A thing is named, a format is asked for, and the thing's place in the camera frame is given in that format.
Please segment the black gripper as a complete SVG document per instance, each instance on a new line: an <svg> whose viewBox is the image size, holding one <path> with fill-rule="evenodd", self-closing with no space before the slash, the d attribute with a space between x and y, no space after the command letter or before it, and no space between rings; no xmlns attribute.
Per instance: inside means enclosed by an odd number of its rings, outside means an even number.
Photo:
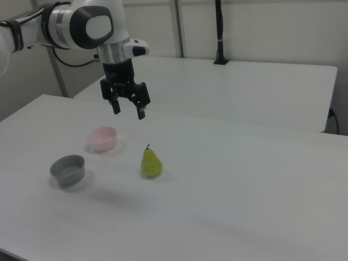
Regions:
<svg viewBox="0 0 348 261"><path fill-rule="evenodd" d="M112 106L114 114L118 114L121 111L118 96L128 97L136 107L138 119L142 120L145 117L146 106L151 100L146 84L135 84L132 60L102 65L106 77L100 81L103 99Z"/></svg>

